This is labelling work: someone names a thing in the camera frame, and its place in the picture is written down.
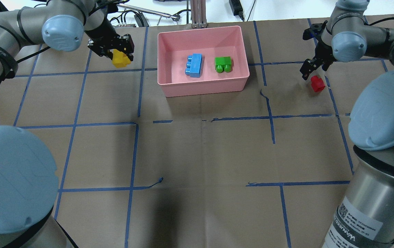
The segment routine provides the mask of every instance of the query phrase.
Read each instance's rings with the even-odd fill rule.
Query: blue tape line
[[[77,127],[96,127],[96,126],[118,126],[118,125],[137,125],[134,122],[110,122],[110,123],[85,123],[76,124]]]
[[[85,72],[61,72],[61,73],[45,73],[45,74],[34,74],[32,77],[46,77],[46,76],[63,76],[63,75],[80,75]]]
[[[139,105],[137,106],[137,116],[138,117],[140,117],[140,111],[142,109],[143,77],[145,75],[145,59],[146,59],[147,40],[148,40],[148,27],[146,27],[146,29],[145,29],[145,42],[143,44],[142,74],[140,75]]]
[[[256,21],[253,21],[253,26],[255,27],[255,36],[258,43],[259,61],[263,63],[263,52],[261,50],[261,42],[259,41],[258,27],[256,26]]]
[[[272,116],[272,110],[270,108],[269,98],[263,94],[263,90],[259,91],[259,94],[266,99],[267,102],[267,111],[269,111],[269,120],[270,120],[270,131],[272,132],[272,142],[275,144],[275,128],[274,128],[274,119]]]
[[[87,74],[97,74],[97,73],[110,73],[110,72],[140,72],[142,69],[121,69],[121,70],[110,70],[110,71],[93,71],[87,72]]]
[[[131,171],[131,184],[130,187],[134,187],[134,176],[136,173],[136,158],[137,158],[137,144],[139,143],[139,125],[136,124],[136,136],[134,138],[134,150],[132,154],[132,171]],[[134,190],[129,191],[128,199],[128,211],[126,213],[126,231],[125,231],[125,248],[128,248],[128,238],[129,238],[129,222],[131,220],[131,206],[132,206],[132,193]]]
[[[281,193],[282,214],[284,216],[285,235],[287,237],[287,246],[288,248],[291,248],[290,231],[288,228],[288,219],[287,219],[287,209],[285,207],[284,190],[282,186],[280,186],[280,193]]]
[[[264,86],[267,86],[266,72],[264,71],[264,65],[261,66],[261,72],[262,72],[262,74],[263,74]]]
[[[278,119],[278,118],[294,118],[294,117],[310,118],[310,117],[329,117],[329,116],[332,116],[332,114],[279,115],[279,116],[272,116],[272,118],[274,118],[274,119]]]
[[[62,174],[62,178],[61,178],[60,192],[58,193],[58,201],[56,202],[56,207],[55,207],[55,216],[54,216],[55,220],[58,219],[59,207],[61,204],[61,197],[62,197],[61,190],[64,187],[65,176],[67,174],[67,167],[68,167],[68,162],[70,160],[71,147],[73,146],[73,139],[74,139],[74,132],[75,131],[76,131],[76,127],[73,127],[73,129],[71,130],[70,143],[68,144],[67,157],[65,159],[64,170],[63,170],[63,174]]]
[[[25,127],[19,127],[19,128],[22,128],[22,129],[42,129],[42,128],[61,128],[61,127],[74,127],[74,125],[25,126]]]
[[[310,20],[310,18],[307,18],[307,22],[308,22],[308,27],[310,28],[311,27],[311,20]],[[318,45],[318,41],[316,40],[315,37],[313,37],[313,41],[315,42],[315,46]]]
[[[265,120],[269,119],[268,116],[252,116],[252,117],[225,117],[225,118],[214,118],[213,121],[240,121],[240,120]]]
[[[27,80],[27,84],[25,85],[24,94],[22,94],[21,103],[19,104],[18,112],[16,113],[15,121],[13,122],[13,126],[16,127],[16,123],[18,123],[19,114],[21,113],[22,106],[24,105],[25,95],[29,90],[30,81],[32,80],[33,71],[35,70],[36,63],[38,62],[39,54],[36,55],[35,61],[33,62],[32,71],[30,72],[29,79]]]
[[[385,64],[385,60],[382,60],[382,66],[384,67],[385,72],[388,72],[388,67]]]
[[[343,132],[342,122],[340,121],[339,112],[338,112],[338,110],[337,110],[336,101],[335,101],[335,99],[334,99],[333,91],[332,91],[332,89],[331,89],[330,81],[329,81],[329,78],[328,78],[328,77],[326,77],[326,82],[327,82],[327,86],[328,86],[328,88],[329,88],[330,97],[331,97],[332,102],[333,102],[333,107],[334,107],[335,112],[336,112],[337,122],[338,122],[338,124],[339,124],[339,129],[340,129],[340,134],[341,134],[341,136],[342,136],[343,145],[344,145],[345,151],[346,151],[346,153],[347,153],[348,163],[350,164],[351,174],[354,174],[354,171],[353,171],[353,161],[351,160],[350,150],[348,149],[347,139],[345,138],[345,133]]]
[[[347,185],[350,181],[323,182],[285,182],[285,183],[249,183],[246,187],[302,186],[302,185]]]
[[[257,66],[257,65],[271,65],[272,63],[249,63],[248,66]]]
[[[76,132],[76,123],[77,123],[77,118],[79,117],[79,110],[81,108],[82,95],[84,94],[85,81],[87,80],[87,72],[88,72],[88,67],[90,65],[91,54],[92,54],[92,51],[90,50],[90,52],[88,53],[87,65],[85,66],[84,78],[82,79],[82,87],[81,87],[81,92],[79,93],[79,100],[77,101],[76,115],[74,116],[73,130],[71,130],[70,143],[68,145],[68,151],[67,151],[67,157],[65,159],[64,171],[63,171],[63,174],[61,177],[60,190],[62,190],[64,188],[68,162],[70,160],[71,147],[73,146],[74,133]],[[56,202],[56,208],[55,208],[55,220],[58,218],[59,207],[60,207],[60,203],[61,203],[61,196],[62,196],[62,192],[59,192],[58,201]]]
[[[90,187],[90,188],[63,188],[58,190],[58,192],[97,192],[97,191],[125,191],[125,190],[144,190],[154,187],[155,185],[161,183],[163,177],[159,178],[155,184],[150,186],[140,186],[140,187]]]
[[[97,191],[124,191],[132,187],[91,187],[91,188],[63,188],[59,192],[97,192]]]
[[[256,41],[258,43],[259,61],[261,62],[260,65],[261,65],[261,72],[263,73],[263,82],[264,82],[264,86],[267,86],[266,72],[264,71],[264,65],[263,65],[263,51],[261,50],[261,42],[259,41],[258,27],[256,26],[256,21],[253,21],[253,25],[255,27]]]
[[[156,123],[171,123],[172,120],[165,120],[165,121],[153,121],[154,124]]]

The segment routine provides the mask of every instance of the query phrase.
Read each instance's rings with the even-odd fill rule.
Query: black strap
[[[338,210],[334,215],[333,226],[336,231],[341,235],[347,242],[351,243],[356,247],[361,248],[390,248],[394,245],[394,239],[388,243],[379,243],[373,240],[368,239],[367,237],[359,234],[354,231],[349,225],[347,225],[340,215],[338,214]]]
[[[33,41],[27,36],[27,34],[26,34],[25,31],[24,31],[24,27],[22,26],[21,12],[22,12],[23,10],[24,10],[24,9],[20,9],[20,10],[18,11],[18,14],[16,14],[16,21],[18,22],[19,30],[21,31],[22,36],[24,36],[24,38],[25,38],[30,44],[36,44],[35,42],[33,42]]]
[[[4,77],[7,77],[10,71],[13,71],[14,74],[18,71],[18,63],[15,61],[15,58],[13,58],[12,55],[2,47],[0,47],[0,62],[4,69]]]
[[[25,243],[27,243],[35,234],[38,233],[39,230],[41,230],[41,228],[44,226],[45,222],[49,219],[52,211],[53,211],[53,207],[42,220],[38,221],[38,223],[31,226],[29,229],[27,229],[23,234],[21,234],[19,237],[17,237],[12,242],[3,246],[3,248],[19,248],[19,247],[25,245]]]

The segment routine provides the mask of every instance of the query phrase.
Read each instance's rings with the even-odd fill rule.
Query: white floor
[[[241,0],[244,16],[247,19],[254,0]],[[3,4],[13,10],[22,6],[33,7],[40,2],[32,0],[2,0]],[[255,7],[251,13],[250,20],[279,20],[298,18],[319,18],[330,16],[336,0],[256,0]],[[186,9],[186,1],[158,2],[154,0],[131,0],[128,5],[138,6],[146,9],[156,10],[169,14],[177,13]],[[394,14],[394,0],[371,1],[366,15]],[[228,0],[206,0],[206,15],[208,22],[239,22],[237,16],[232,15]],[[132,14],[128,14],[127,23],[134,23]],[[145,14],[149,25],[157,25],[159,17]],[[186,13],[182,14],[178,24],[186,23]],[[171,19],[162,18],[159,25],[176,25]]]

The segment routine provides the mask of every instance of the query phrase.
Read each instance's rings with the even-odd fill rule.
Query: metal rod
[[[205,28],[206,22],[206,0],[191,0],[192,28]]]
[[[139,7],[136,7],[136,6],[126,5],[126,4],[122,4],[122,3],[118,4],[118,6],[122,7],[122,8],[127,8],[127,9],[131,9],[131,10],[140,11],[140,12],[147,13],[147,14],[155,14],[156,16],[162,16],[162,17],[166,17],[166,18],[171,18],[171,19],[173,19],[173,21],[180,20],[180,16],[176,16],[174,14],[168,14],[168,13],[158,12],[158,11],[149,10],[149,9],[145,9],[145,8],[139,8]]]

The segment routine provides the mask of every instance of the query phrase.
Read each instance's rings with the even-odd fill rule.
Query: lego stud
[[[232,66],[230,66],[230,64],[225,64],[224,70],[225,70],[225,72],[231,72],[232,71]]]
[[[216,70],[218,73],[222,73],[222,72],[224,71],[222,65],[217,65],[217,66],[215,66],[215,70]]]

